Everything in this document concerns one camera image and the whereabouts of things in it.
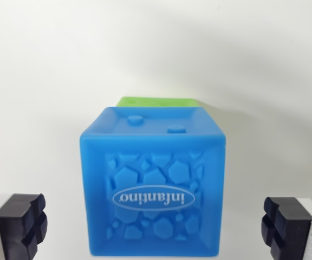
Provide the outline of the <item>gripper left finger with silver black pad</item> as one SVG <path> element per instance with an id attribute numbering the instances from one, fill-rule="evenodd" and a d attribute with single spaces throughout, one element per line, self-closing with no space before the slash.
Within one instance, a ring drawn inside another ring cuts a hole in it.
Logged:
<path id="1" fill-rule="evenodd" d="M 0 194 L 0 259 L 33 259 L 48 227 L 43 194 Z"/>

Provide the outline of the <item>gripper right finger with silver black pad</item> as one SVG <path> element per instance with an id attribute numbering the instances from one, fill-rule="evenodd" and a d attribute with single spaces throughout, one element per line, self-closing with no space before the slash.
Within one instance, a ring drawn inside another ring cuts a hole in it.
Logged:
<path id="1" fill-rule="evenodd" d="M 312 200 L 267 197 L 261 233 L 273 259 L 312 259 Z"/>

